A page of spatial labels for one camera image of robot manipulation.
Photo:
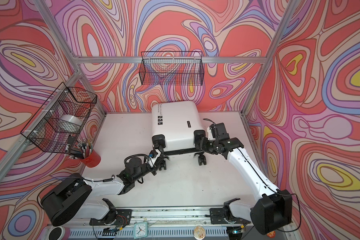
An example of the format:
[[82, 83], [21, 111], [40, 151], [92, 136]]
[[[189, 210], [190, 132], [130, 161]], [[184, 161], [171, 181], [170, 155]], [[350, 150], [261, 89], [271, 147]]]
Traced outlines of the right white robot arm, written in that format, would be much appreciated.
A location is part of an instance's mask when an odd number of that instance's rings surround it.
[[248, 205], [235, 198], [224, 202], [220, 215], [229, 223], [246, 220], [262, 235], [292, 222], [293, 197], [280, 190], [258, 168], [238, 138], [231, 138], [224, 123], [211, 124], [208, 131], [195, 133], [195, 147], [204, 153], [223, 156], [250, 187], [255, 203]]

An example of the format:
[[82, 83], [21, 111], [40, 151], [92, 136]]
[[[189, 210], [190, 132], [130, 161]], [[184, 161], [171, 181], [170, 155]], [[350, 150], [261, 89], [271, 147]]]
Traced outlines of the pink tape roll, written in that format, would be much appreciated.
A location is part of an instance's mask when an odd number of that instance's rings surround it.
[[71, 231], [65, 227], [54, 227], [47, 236], [47, 240], [68, 240]]

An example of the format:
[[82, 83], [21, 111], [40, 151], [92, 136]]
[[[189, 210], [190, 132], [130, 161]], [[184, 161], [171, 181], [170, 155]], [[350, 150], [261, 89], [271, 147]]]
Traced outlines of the black suitcase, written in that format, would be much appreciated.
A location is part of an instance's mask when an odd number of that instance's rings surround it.
[[155, 162], [166, 169], [166, 161], [197, 159], [206, 165], [204, 152], [195, 148], [195, 139], [206, 136], [197, 106], [192, 101], [156, 104], [152, 107], [152, 145], [162, 153]]

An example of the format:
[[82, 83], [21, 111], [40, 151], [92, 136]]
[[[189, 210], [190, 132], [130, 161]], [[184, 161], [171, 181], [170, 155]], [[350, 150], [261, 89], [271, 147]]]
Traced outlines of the small teal alarm clock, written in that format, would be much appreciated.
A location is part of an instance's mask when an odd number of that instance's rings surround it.
[[134, 239], [145, 238], [148, 236], [148, 223], [140, 222], [134, 224]]

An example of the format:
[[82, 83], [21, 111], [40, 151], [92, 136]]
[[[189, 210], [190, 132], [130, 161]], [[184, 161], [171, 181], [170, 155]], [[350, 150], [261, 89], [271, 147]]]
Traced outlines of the white roll in basket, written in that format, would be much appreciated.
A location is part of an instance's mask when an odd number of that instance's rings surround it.
[[62, 115], [58, 121], [59, 129], [64, 133], [77, 133], [82, 121], [73, 115]]

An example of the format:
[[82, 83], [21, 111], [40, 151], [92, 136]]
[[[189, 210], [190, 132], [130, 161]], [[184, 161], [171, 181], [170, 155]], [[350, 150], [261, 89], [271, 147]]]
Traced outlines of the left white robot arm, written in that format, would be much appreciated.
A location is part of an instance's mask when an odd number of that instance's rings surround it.
[[107, 195], [124, 195], [144, 176], [166, 169], [166, 157], [137, 154], [125, 159], [125, 168], [108, 179], [89, 180], [72, 174], [46, 193], [39, 201], [54, 227], [73, 219], [91, 219], [91, 224], [113, 225], [120, 216]]

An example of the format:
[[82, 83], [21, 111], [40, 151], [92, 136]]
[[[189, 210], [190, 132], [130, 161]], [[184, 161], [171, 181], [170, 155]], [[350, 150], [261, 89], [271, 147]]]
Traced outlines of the red pen holder cup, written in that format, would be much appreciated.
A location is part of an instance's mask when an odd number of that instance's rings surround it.
[[78, 138], [73, 143], [67, 144], [66, 155], [71, 159], [81, 161], [88, 168], [94, 168], [101, 162], [100, 155], [88, 139]]

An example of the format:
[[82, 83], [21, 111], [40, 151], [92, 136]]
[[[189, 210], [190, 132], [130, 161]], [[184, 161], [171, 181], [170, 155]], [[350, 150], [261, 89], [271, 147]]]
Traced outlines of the round wooden coaster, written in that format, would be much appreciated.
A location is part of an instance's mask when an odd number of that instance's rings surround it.
[[206, 230], [202, 226], [196, 226], [193, 230], [193, 235], [196, 240], [203, 240], [206, 237]]

